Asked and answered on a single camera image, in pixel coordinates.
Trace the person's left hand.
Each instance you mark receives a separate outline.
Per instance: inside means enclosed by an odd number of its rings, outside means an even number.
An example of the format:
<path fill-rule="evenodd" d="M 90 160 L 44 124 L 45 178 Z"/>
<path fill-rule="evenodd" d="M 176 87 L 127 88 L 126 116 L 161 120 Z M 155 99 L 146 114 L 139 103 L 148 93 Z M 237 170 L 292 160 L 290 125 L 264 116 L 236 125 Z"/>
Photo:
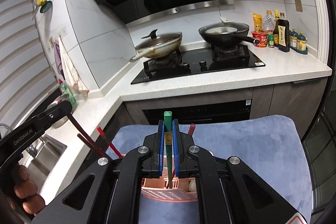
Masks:
<path fill-rule="evenodd" d="M 38 193 L 37 184 L 31 180 L 29 170 L 24 165 L 17 165 L 14 169 L 14 176 L 19 182 L 14 186 L 14 193 L 18 198 L 25 199 L 22 203 L 26 213 L 37 215 L 46 207 L 44 198 Z"/>

